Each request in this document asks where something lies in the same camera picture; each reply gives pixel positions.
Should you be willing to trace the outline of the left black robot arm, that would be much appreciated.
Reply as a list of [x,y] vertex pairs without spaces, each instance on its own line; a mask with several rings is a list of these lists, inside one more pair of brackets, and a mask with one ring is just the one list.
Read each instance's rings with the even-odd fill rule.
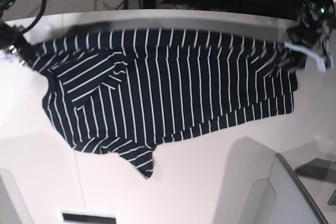
[[285,48],[316,61],[320,72],[333,68],[330,52],[335,0],[298,0],[298,23],[287,29]]

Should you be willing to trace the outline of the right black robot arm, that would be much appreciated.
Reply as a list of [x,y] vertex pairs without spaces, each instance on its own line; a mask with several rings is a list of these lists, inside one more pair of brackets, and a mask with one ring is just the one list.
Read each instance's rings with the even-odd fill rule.
[[22,18],[27,13],[23,0],[1,0],[1,62],[26,65],[35,55],[34,47],[24,37],[42,18],[47,0],[40,0],[40,7],[31,23],[11,25],[9,20]]

